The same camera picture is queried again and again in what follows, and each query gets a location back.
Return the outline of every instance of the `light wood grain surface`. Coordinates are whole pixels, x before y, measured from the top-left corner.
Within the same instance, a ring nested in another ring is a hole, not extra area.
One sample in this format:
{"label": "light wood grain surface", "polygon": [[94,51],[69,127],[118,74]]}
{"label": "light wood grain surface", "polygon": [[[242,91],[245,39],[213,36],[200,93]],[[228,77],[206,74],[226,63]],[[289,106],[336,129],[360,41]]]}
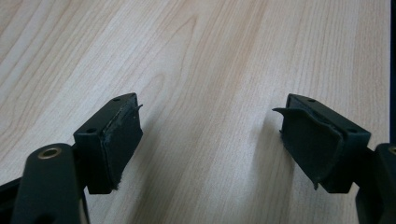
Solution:
{"label": "light wood grain surface", "polygon": [[389,140],[389,0],[0,1],[0,184],[111,98],[144,137],[92,223],[357,223],[283,148],[290,92]]}

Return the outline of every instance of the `mounting hole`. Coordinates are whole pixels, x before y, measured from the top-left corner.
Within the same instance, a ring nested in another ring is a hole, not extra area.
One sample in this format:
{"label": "mounting hole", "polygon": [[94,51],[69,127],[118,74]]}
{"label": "mounting hole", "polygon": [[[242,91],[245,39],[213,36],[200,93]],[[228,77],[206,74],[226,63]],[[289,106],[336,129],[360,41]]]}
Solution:
{"label": "mounting hole", "polygon": [[349,131],[350,133],[357,133],[358,132],[355,129],[346,129],[346,130]]}
{"label": "mounting hole", "polygon": [[393,155],[396,155],[396,147],[390,147],[390,148],[389,148],[389,151],[390,151],[391,153],[393,153]]}
{"label": "mounting hole", "polygon": [[86,133],[94,133],[96,132],[95,128],[90,128],[89,130],[86,131]]}
{"label": "mounting hole", "polygon": [[61,152],[62,150],[58,147],[46,148],[38,154],[38,158],[41,160],[51,159],[61,154]]}
{"label": "mounting hole", "polygon": [[35,219],[35,224],[51,224],[54,223],[55,217],[44,214]]}

